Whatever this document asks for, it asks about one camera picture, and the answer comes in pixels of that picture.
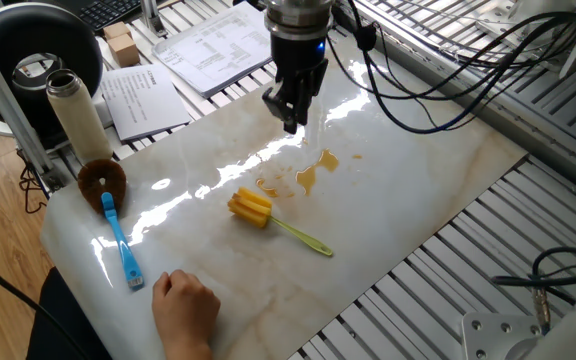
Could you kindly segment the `person's bare hand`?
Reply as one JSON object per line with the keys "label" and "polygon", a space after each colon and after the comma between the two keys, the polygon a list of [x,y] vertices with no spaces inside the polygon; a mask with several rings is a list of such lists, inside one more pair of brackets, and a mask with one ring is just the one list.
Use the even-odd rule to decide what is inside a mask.
{"label": "person's bare hand", "polygon": [[163,272],[153,286],[152,312],[168,360],[211,360],[209,341],[221,301],[195,275]]}

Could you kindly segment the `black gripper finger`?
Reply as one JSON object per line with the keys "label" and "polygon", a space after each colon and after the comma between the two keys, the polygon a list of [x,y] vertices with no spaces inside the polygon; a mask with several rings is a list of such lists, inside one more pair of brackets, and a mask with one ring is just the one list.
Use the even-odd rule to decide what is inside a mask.
{"label": "black gripper finger", "polygon": [[293,123],[293,110],[283,97],[280,88],[269,87],[262,94],[262,100],[271,114],[284,123]]}
{"label": "black gripper finger", "polygon": [[324,58],[316,66],[295,72],[285,80],[287,86],[286,104],[291,105],[284,130],[295,134],[298,125],[305,126],[312,99],[319,94],[328,60]]}

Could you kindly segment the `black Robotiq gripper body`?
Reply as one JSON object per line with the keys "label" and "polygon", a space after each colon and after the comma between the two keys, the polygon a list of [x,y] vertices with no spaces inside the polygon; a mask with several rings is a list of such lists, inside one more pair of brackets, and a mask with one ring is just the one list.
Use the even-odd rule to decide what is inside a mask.
{"label": "black Robotiq gripper body", "polygon": [[315,82],[321,82],[328,65],[324,37],[291,40],[272,35],[271,56],[277,68],[276,82],[301,75],[312,76]]}

